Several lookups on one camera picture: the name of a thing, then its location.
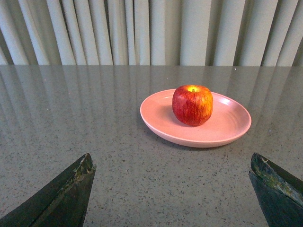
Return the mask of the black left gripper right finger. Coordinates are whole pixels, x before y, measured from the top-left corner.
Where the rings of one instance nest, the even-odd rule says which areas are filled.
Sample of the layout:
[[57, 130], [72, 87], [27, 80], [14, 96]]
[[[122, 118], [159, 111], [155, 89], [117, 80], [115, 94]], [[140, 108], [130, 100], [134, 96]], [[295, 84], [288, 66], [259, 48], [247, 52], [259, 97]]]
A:
[[254, 153], [249, 178], [270, 227], [303, 225], [303, 182], [268, 158]]

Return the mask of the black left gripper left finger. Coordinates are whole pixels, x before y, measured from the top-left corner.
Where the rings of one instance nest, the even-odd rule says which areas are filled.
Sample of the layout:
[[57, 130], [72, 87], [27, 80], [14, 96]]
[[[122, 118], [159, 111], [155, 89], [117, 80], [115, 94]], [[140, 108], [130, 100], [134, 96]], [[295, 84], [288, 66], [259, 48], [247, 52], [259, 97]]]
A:
[[2, 227], [81, 227], [96, 166], [85, 154], [0, 220]]

